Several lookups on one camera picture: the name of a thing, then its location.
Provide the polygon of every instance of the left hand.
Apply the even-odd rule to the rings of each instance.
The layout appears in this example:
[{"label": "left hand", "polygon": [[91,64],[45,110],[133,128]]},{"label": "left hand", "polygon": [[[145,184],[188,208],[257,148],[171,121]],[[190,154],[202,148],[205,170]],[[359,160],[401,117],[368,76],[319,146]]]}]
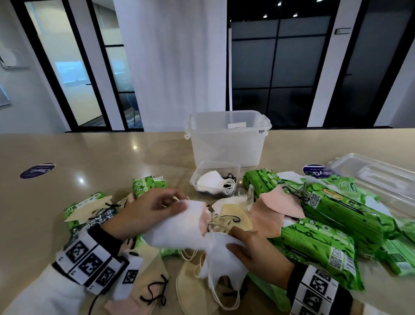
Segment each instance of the left hand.
[{"label": "left hand", "polygon": [[184,193],[175,188],[151,188],[106,221],[101,228],[121,241],[143,234],[157,223],[186,210],[187,205],[173,197],[187,199]]}]

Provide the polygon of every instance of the table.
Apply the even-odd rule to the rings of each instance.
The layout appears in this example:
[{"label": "table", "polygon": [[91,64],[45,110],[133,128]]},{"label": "table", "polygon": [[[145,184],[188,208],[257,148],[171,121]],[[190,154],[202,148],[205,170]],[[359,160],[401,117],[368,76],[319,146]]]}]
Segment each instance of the table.
[{"label": "table", "polygon": [[[189,185],[195,170],[190,140],[171,133],[67,133],[59,135],[0,135],[0,311],[54,259],[68,241],[62,210],[102,191],[114,200],[132,191],[132,179],[164,175],[191,199],[211,204]],[[359,153],[415,171],[415,129],[275,130],[266,137],[261,162],[241,169],[271,168],[295,171],[310,163],[325,164],[346,153]],[[37,164],[55,163],[51,172],[29,180],[19,174]],[[181,267],[167,258],[173,279]],[[413,314],[415,281],[399,278],[378,262],[359,263],[366,292],[353,293],[390,314]],[[252,282],[235,313],[276,314],[275,304]],[[153,314],[182,314],[174,285],[168,285],[168,305]],[[81,314],[87,314],[92,297]],[[105,314],[99,297],[93,314]]]}]

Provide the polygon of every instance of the plastic container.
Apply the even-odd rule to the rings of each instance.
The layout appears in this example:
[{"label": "plastic container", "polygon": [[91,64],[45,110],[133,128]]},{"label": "plastic container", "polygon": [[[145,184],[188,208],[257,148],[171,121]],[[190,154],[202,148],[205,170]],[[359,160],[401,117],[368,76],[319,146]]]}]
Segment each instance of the plastic container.
[{"label": "plastic container", "polygon": [[349,153],[327,164],[337,174],[354,177],[357,186],[381,198],[381,202],[415,215],[415,173],[403,168]]},{"label": "plastic container", "polygon": [[271,121],[258,111],[218,111],[190,115],[185,138],[192,139],[195,164],[203,160],[257,166]]},{"label": "plastic container", "polygon": [[[228,174],[231,173],[232,175],[236,177],[237,179],[236,184],[238,184],[238,177],[239,177],[240,170],[241,170],[241,166],[238,164],[204,160],[200,162],[200,164],[196,168],[196,171],[193,173],[192,178],[190,179],[190,185],[193,185],[193,187],[197,191],[203,190],[205,187],[197,185],[196,183],[198,182],[199,178],[202,177],[202,175],[210,171],[217,171],[222,177],[227,177]],[[223,194],[223,195],[230,196],[235,190],[236,190],[236,185],[232,191],[229,191],[228,189],[225,189],[225,188],[220,188],[220,189],[215,189],[212,192],[213,194]]]}]

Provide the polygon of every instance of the clear plastic bin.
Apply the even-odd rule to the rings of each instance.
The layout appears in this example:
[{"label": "clear plastic bin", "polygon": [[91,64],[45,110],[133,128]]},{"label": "clear plastic bin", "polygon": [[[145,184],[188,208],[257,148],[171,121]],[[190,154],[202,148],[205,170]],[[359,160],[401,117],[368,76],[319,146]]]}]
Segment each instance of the clear plastic bin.
[{"label": "clear plastic bin", "polygon": [[354,177],[357,186],[378,195],[382,203],[415,216],[414,172],[356,153],[338,157],[327,167]]},{"label": "clear plastic bin", "polygon": [[[197,191],[204,190],[205,187],[197,185],[196,183],[198,182],[199,178],[202,177],[202,175],[210,171],[217,171],[222,177],[227,177],[228,174],[231,173],[237,179],[237,182],[235,184],[238,184],[238,177],[239,177],[240,170],[241,170],[241,166],[238,164],[204,160],[200,162],[200,164],[196,168],[196,171],[193,173],[192,178],[190,179],[190,185],[192,185]],[[218,189],[213,190],[212,192],[213,194],[223,194],[229,197],[235,190],[236,190],[236,185],[233,191],[226,190],[225,188],[220,188],[220,189],[218,188]]]},{"label": "clear plastic bin", "polygon": [[258,111],[219,111],[190,115],[185,138],[192,139],[195,164],[203,160],[257,166],[271,121]]}]

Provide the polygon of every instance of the right hand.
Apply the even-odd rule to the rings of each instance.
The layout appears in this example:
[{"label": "right hand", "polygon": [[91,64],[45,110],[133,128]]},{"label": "right hand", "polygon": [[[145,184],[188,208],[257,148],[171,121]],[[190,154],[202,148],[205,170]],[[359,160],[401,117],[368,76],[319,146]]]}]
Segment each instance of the right hand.
[{"label": "right hand", "polygon": [[274,284],[284,290],[287,289],[294,264],[261,233],[258,231],[245,232],[234,226],[229,235],[245,244],[245,249],[236,244],[228,244],[227,248],[250,272],[265,282]]}]

